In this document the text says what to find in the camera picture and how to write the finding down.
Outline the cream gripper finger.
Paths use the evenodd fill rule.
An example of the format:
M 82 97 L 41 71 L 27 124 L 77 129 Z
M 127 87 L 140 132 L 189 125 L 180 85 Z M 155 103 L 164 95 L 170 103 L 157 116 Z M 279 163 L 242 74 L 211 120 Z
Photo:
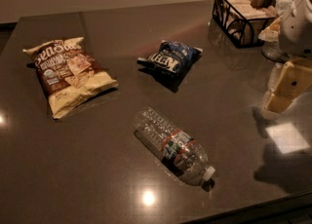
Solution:
M 266 92 L 263 98 L 263 108 L 275 113 L 284 112 L 292 103 L 291 99 L 275 95 L 272 92 Z

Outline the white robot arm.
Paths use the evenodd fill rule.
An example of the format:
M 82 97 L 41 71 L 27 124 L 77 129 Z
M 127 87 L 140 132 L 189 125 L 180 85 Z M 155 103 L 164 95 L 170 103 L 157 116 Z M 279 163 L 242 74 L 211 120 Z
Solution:
M 290 59 L 272 69 L 263 109 L 283 113 L 312 85 L 312 0 L 293 0 L 282 15 L 279 46 Z

